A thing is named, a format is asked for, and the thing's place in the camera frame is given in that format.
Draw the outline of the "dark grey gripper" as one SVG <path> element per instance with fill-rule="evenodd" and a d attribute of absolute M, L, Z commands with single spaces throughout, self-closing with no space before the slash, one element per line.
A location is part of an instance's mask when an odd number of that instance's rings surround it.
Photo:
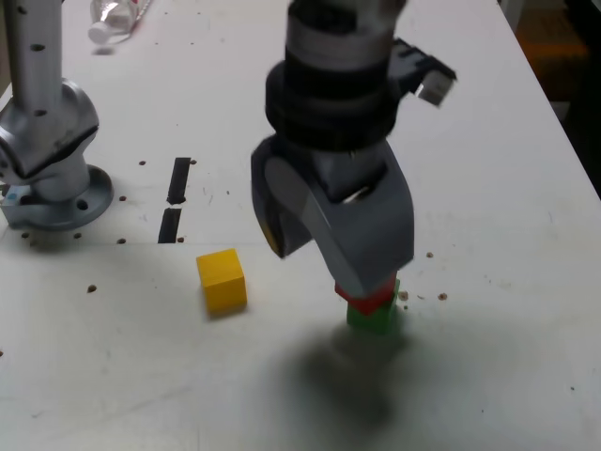
<path fill-rule="evenodd" d="M 355 298 L 413 259 L 412 198 L 387 142 L 335 152 L 267 137 L 251 172 L 254 214 L 278 258 L 314 241 L 334 281 Z"/>

